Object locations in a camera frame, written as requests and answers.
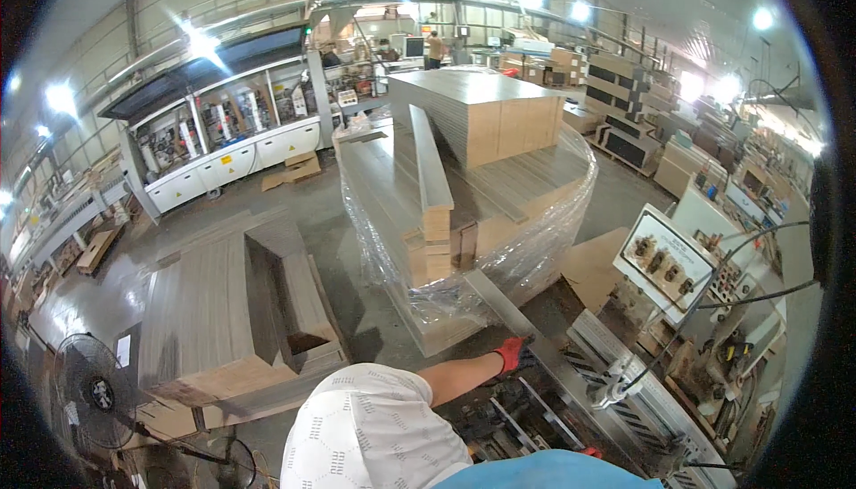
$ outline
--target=cardboard box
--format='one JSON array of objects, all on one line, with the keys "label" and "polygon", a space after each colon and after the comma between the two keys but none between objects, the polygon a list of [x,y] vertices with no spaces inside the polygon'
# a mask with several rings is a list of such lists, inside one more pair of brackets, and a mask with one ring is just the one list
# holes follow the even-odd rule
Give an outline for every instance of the cardboard box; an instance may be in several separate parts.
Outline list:
[{"label": "cardboard box", "polygon": [[585,108],[572,108],[570,104],[566,104],[562,112],[562,121],[580,134],[585,134],[594,131],[601,121],[603,121],[603,116]]},{"label": "cardboard box", "polygon": [[584,56],[578,53],[572,53],[565,49],[553,49],[550,53],[550,60],[564,66],[579,67],[583,63]]}]

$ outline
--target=fan grille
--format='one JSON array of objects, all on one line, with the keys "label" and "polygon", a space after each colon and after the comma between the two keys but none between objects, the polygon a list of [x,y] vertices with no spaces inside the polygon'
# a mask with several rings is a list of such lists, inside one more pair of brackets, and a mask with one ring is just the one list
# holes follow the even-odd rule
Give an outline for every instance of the fan grille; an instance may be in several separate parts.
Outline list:
[{"label": "fan grille", "polygon": [[54,370],[62,407],[87,438],[110,449],[130,441],[136,418],[134,389],[104,343],[88,334],[66,337],[57,349]]}]

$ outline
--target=computer monitor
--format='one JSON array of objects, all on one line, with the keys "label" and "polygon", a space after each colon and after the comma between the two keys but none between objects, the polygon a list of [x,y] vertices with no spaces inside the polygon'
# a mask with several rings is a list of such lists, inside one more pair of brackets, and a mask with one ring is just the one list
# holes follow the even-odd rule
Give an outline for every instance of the computer monitor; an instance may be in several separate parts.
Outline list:
[{"label": "computer monitor", "polygon": [[425,54],[425,40],[420,36],[404,38],[404,58],[417,58]]}]

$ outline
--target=machine control panel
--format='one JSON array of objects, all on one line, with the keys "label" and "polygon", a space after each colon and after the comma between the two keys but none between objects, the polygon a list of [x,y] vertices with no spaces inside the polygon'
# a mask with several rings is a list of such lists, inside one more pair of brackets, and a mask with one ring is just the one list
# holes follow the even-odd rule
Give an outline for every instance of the machine control panel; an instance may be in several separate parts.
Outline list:
[{"label": "machine control panel", "polygon": [[683,320],[716,264],[712,254],[685,235],[663,213],[645,205],[613,266],[666,312],[673,324]]}]

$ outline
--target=shelf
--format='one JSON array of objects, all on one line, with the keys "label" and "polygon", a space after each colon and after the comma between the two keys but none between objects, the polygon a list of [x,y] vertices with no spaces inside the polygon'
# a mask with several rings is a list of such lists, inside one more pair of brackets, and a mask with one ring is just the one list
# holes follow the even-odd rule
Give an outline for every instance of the shelf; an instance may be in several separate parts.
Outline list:
[{"label": "shelf", "polygon": [[389,102],[386,95],[380,97],[369,97],[361,99],[356,105],[342,107],[342,116],[355,116],[360,111],[374,110]]}]

